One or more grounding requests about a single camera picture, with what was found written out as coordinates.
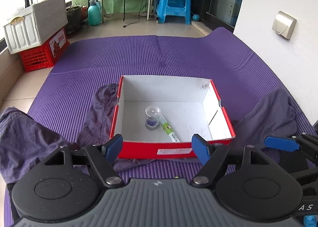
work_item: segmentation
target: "gray gripper base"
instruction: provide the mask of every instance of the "gray gripper base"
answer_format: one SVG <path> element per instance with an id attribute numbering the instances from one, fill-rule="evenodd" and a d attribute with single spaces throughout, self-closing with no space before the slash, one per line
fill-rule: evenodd
<path id="1" fill-rule="evenodd" d="M 292 218 L 253 223 L 223 209 L 207 189 L 185 179 L 131 179 L 109 189 L 86 214 L 62 223 L 38 223 L 22 218 L 16 227 L 300 227 Z"/>

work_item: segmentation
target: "barcode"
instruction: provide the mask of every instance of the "barcode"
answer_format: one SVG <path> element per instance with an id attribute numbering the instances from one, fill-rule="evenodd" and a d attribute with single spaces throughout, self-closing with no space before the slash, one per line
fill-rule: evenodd
<path id="1" fill-rule="evenodd" d="M 171 151 L 161 151 L 161 155 L 168 155 L 169 153 L 171 153 Z"/>
<path id="2" fill-rule="evenodd" d="M 174 141 L 175 143 L 179 143 L 180 142 L 175 134 L 172 134 L 171 137 L 173 139 L 172 141 Z"/>

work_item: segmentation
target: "cardboard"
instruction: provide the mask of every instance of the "cardboard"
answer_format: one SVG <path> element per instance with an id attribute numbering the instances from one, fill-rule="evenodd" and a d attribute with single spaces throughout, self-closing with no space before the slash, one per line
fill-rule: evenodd
<path id="1" fill-rule="evenodd" d="M 220 96 L 210 79 L 130 75 L 122 76 L 110 138 L 119 133 L 124 146 L 120 158 L 163 159 L 195 156 L 191 138 L 197 133 L 210 143 L 228 144 L 235 137 Z M 180 143 L 173 143 L 161 126 L 145 127 L 148 106 L 161 109 Z"/>

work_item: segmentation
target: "white wall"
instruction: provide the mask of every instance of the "white wall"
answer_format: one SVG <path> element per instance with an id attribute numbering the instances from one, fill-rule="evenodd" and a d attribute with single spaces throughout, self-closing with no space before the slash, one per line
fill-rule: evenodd
<path id="1" fill-rule="evenodd" d="M 290 40 L 271 29 L 279 10 L 297 19 Z M 243 0 L 234 34 L 268 64 L 314 124 L 318 120 L 318 0 Z"/>
<path id="2" fill-rule="evenodd" d="M 0 52 L 0 107 L 22 73 L 23 65 L 19 54 L 11 55 L 7 48 Z"/>

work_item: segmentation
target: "logo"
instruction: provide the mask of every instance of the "logo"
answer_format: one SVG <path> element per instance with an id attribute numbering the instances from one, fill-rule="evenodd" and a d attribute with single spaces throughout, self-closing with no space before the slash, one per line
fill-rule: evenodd
<path id="1" fill-rule="evenodd" d="M 153 184 L 155 184 L 158 187 L 158 186 L 162 185 L 163 183 L 160 180 L 157 180 Z"/>

